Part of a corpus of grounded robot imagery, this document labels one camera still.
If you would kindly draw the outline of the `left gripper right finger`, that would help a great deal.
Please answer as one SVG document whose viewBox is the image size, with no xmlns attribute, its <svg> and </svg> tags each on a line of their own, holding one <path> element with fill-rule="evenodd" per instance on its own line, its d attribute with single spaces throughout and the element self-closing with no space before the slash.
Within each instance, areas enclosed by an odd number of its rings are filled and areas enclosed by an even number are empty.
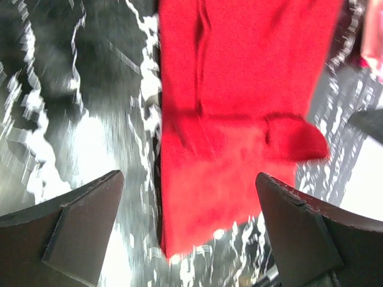
<svg viewBox="0 0 383 287">
<path fill-rule="evenodd" d="M 382 286 L 382 222 L 266 173 L 256 188 L 282 286 Z"/>
</svg>

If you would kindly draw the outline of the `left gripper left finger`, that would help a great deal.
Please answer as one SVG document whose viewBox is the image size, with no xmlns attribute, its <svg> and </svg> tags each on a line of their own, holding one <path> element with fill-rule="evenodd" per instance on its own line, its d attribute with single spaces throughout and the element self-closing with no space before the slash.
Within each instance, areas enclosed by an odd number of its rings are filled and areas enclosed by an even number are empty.
<svg viewBox="0 0 383 287">
<path fill-rule="evenodd" d="M 1 286 L 96 286 L 124 186 L 113 170 L 1 217 Z"/>
</svg>

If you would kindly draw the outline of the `dark red t shirt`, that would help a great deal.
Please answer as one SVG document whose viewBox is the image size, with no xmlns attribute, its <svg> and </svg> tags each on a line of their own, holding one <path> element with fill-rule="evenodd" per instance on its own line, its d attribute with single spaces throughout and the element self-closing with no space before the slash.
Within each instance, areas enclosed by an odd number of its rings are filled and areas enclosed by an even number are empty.
<svg viewBox="0 0 383 287">
<path fill-rule="evenodd" d="M 166 257 L 260 213 L 254 180 L 293 185 L 328 157 L 306 115 L 342 1 L 160 1 Z"/>
</svg>

